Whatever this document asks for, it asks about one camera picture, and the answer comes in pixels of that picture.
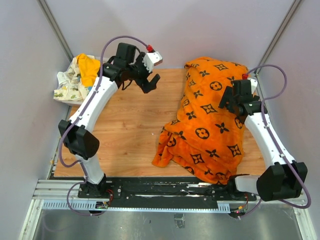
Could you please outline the orange flower-pattern pillowcase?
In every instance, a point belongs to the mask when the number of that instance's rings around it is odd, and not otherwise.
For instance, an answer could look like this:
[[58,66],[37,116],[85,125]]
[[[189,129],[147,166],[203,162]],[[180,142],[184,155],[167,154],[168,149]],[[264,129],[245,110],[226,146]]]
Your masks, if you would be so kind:
[[204,56],[184,68],[179,108],[161,130],[152,164],[164,168],[175,162],[204,182],[225,185],[244,157],[245,127],[219,103],[226,87],[242,79],[248,68]]

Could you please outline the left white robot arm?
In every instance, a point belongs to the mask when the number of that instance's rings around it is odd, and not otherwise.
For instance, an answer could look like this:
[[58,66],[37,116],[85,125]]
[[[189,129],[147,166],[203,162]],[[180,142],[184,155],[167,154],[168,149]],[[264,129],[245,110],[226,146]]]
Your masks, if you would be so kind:
[[105,105],[119,88],[126,89],[126,81],[135,82],[145,94],[155,90],[160,75],[156,74],[151,80],[148,77],[162,61],[161,54],[151,45],[143,52],[135,45],[119,43],[116,54],[100,65],[93,87],[76,113],[69,120],[59,122],[59,147],[66,147],[76,157],[75,162],[84,173],[78,197],[103,198],[111,191],[97,154],[100,141],[93,135]]

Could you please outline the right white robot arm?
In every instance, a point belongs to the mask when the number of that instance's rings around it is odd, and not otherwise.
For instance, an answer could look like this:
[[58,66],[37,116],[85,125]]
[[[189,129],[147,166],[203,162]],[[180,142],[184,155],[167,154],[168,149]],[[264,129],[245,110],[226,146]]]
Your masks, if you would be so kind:
[[308,173],[307,166],[297,162],[281,142],[267,108],[259,96],[254,95],[257,84],[254,78],[234,80],[226,87],[219,103],[219,108],[235,114],[235,119],[250,131],[265,164],[262,175],[231,176],[227,196],[238,200],[247,192],[258,195],[265,202],[298,198]]

